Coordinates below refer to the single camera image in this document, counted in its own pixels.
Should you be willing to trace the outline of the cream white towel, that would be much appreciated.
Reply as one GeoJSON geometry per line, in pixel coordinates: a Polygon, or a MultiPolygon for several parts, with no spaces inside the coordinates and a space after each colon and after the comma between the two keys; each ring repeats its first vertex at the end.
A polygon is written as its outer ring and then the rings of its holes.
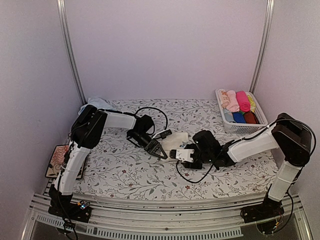
{"type": "Polygon", "coordinates": [[[167,155],[169,155],[170,150],[183,149],[188,143],[189,135],[187,132],[172,133],[161,140],[161,146],[167,155]]]}

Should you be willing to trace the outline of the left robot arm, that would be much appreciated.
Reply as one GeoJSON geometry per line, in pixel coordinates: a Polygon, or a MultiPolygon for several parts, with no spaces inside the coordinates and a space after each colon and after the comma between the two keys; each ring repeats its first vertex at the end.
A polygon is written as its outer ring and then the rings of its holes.
{"type": "Polygon", "coordinates": [[[52,207],[63,217],[70,217],[74,213],[71,199],[78,173],[90,151],[100,142],[106,128],[126,129],[129,142],[143,148],[151,156],[167,159],[168,156],[156,136],[151,136],[148,132],[154,127],[152,117],[146,114],[138,116],[136,113],[87,105],[71,127],[68,151],[56,180],[50,186],[52,207]]]}

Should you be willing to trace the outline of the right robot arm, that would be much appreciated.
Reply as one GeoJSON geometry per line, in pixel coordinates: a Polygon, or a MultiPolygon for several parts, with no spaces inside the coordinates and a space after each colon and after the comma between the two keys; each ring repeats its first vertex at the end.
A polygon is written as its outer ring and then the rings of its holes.
{"type": "Polygon", "coordinates": [[[283,153],[282,165],[263,202],[241,209],[240,215],[246,223],[284,214],[282,199],[310,161],[316,147],[312,129],[286,113],[279,114],[274,122],[257,132],[224,145],[209,130],[196,133],[192,139],[193,143],[177,150],[174,157],[189,169],[201,169],[203,164],[210,164],[216,169],[230,167],[248,157],[274,149],[283,153]]]}

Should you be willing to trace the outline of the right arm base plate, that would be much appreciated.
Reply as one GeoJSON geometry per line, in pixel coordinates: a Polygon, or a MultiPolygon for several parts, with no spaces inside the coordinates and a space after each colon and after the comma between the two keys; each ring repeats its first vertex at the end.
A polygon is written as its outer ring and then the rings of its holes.
{"type": "Polygon", "coordinates": [[[259,204],[245,206],[240,210],[240,216],[245,223],[265,220],[284,214],[282,202],[266,200],[259,204]]]}

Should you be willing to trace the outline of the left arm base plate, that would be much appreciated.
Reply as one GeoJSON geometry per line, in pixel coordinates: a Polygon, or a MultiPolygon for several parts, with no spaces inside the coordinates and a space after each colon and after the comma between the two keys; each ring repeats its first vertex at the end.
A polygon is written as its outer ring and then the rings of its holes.
{"type": "Polygon", "coordinates": [[[63,219],[88,223],[91,217],[92,208],[84,206],[82,203],[63,202],[62,200],[54,203],[51,201],[48,213],[63,219]]]}

